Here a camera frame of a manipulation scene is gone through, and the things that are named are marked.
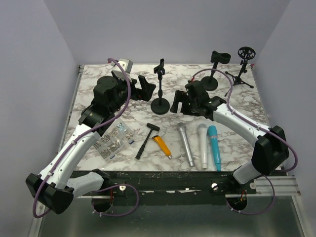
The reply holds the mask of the grey microphone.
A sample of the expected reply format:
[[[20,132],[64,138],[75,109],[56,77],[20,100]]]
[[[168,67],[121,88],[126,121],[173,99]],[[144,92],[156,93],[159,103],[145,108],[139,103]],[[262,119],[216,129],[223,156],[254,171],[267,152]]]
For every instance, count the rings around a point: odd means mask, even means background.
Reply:
[[[186,133],[186,126],[184,123],[180,122],[177,124],[177,130],[179,132],[181,141],[183,143],[184,149],[185,149],[185,154],[189,163],[190,167],[194,166],[194,162],[193,162],[193,155],[192,155],[192,151],[191,151],[191,147],[190,147],[190,143],[187,137],[187,133]]]

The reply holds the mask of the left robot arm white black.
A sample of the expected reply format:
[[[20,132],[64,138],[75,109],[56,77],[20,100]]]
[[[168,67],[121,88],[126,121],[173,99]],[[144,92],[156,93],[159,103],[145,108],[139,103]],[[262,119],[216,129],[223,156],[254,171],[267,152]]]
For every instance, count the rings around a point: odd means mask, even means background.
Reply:
[[[90,192],[106,194],[110,186],[101,170],[95,169],[77,178],[71,178],[71,174],[90,147],[113,123],[121,106],[127,105],[130,99],[148,102],[155,88],[156,85],[148,83],[144,76],[133,79],[131,84],[116,76],[99,78],[93,89],[94,98],[83,110],[68,142],[46,168],[26,178],[26,185],[35,201],[61,214],[74,198]]]

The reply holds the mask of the white microphone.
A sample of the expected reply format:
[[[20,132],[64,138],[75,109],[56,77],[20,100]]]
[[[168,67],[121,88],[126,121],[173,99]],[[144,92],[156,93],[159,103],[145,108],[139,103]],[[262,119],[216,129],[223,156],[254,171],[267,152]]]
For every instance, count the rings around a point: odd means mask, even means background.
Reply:
[[[201,123],[198,126],[199,144],[200,144],[200,158],[203,169],[208,168],[208,157],[207,157],[207,126]]]

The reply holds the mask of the blue microphone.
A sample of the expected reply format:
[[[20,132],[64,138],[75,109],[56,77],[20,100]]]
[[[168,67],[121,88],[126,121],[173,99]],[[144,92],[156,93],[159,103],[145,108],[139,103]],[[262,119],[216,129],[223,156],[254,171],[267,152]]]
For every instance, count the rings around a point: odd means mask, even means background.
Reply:
[[[216,126],[211,125],[208,128],[208,136],[209,136],[210,142],[211,142],[214,164],[216,166],[217,171],[220,172],[221,171],[221,157],[220,157],[218,133],[217,133]]]

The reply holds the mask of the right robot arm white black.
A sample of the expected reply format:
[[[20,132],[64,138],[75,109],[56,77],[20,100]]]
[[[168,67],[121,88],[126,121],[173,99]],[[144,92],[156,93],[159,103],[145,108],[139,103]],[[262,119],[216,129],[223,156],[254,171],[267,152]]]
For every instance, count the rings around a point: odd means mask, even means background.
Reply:
[[[245,188],[245,183],[261,175],[270,175],[288,157],[289,150],[285,145],[285,133],[279,126],[270,128],[242,117],[228,101],[218,97],[209,97],[200,81],[193,81],[185,86],[186,90],[175,92],[172,113],[181,112],[185,115],[205,117],[220,123],[242,138],[253,148],[251,161],[240,166],[227,181],[228,190],[234,194]]]

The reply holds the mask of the black tripod shock-mount stand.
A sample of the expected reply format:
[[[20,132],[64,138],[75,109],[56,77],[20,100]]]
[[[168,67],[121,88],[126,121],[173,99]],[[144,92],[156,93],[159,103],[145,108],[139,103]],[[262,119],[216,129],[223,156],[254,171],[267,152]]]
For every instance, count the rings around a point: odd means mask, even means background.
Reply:
[[[246,84],[250,88],[254,88],[254,86],[252,86],[252,85],[248,84],[247,82],[243,81],[241,79],[241,75],[247,73],[246,66],[248,64],[248,61],[252,60],[255,57],[256,52],[255,52],[255,50],[253,48],[248,47],[248,46],[244,46],[244,47],[241,47],[238,50],[237,54],[242,59],[242,61],[240,63],[241,69],[239,71],[239,74],[237,76],[234,76],[234,75],[230,74],[227,71],[225,71],[225,74],[230,75],[232,77],[232,79],[233,79],[233,86]]]

